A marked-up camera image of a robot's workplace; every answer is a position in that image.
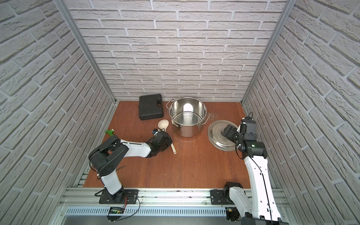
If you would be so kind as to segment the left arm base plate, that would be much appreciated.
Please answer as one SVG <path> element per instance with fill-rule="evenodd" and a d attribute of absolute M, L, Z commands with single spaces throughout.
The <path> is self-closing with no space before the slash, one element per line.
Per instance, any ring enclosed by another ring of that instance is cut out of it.
<path fill-rule="evenodd" d="M 138 189 L 121 189 L 111 195 L 107 189 L 103 189 L 99 195 L 99 204 L 136 204 Z"/>

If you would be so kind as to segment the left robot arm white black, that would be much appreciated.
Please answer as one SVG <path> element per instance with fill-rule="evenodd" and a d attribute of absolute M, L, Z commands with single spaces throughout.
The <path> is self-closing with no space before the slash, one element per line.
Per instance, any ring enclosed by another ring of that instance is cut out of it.
<path fill-rule="evenodd" d="M 165 151 L 172 144 L 169 134 L 155 129 L 153 137 L 146 142 L 129 142 L 113 135 L 94 149 L 88 156 L 89 163 L 100 177 L 111 197 L 123 196 L 123 186 L 116 169 L 123 158 L 151 158 Z"/>

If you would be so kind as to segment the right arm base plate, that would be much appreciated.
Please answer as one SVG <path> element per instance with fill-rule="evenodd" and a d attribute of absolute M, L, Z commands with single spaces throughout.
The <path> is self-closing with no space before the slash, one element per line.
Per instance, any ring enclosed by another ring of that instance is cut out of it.
<path fill-rule="evenodd" d="M 227 205 L 228 202 L 224 196 L 224 191 L 222 189 L 212 189 L 210 190 L 210 199 L 212 205 Z"/>

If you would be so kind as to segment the cream plastic ladle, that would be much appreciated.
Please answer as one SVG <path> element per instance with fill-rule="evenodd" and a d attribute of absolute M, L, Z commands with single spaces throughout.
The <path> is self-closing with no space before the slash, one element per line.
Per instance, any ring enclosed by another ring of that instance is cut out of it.
<path fill-rule="evenodd" d="M 160 130 L 163 130 L 164 132 L 166 132 L 166 131 L 167 131 L 167 128 L 168 128 L 168 126 L 169 126 L 169 121 L 166 120 L 166 119 L 163 119 L 163 120 L 161 120 L 161 121 L 158 122 L 157 126 L 158 126 L 158 128 L 159 128 Z M 176 151 L 173 143 L 171 144 L 171 148 L 172 148 L 173 153 L 174 153 L 174 154 L 177 154 L 177 151 Z"/>

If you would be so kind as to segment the stainless steel pot lid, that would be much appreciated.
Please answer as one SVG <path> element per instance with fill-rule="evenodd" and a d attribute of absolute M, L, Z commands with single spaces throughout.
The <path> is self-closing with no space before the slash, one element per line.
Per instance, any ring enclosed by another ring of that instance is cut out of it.
<path fill-rule="evenodd" d="M 233 152 L 235 151 L 235 143 L 222 136 L 222 132 L 228 125 L 237 127 L 234 123 L 226 120 L 213 122 L 208 128 L 208 138 L 217 149 L 224 152 Z"/>

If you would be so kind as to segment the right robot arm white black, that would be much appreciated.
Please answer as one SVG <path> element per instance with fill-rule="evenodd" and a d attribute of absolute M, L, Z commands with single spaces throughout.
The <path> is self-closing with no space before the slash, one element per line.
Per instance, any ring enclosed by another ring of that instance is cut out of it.
<path fill-rule="evenodd" d="M 238 127 L 228 125 L 222 136 L 235 144 L 237 156 L 244 160 L 252 197 L 246 196 L 240 184 L 227 182 L 224 196 L 235 205 L 228 220 L 242 225 L 284 225 L 276 206 L 268 172 L 268 154 L 263 142 L 257 141 L 256 122 L 246 116 Z"/>

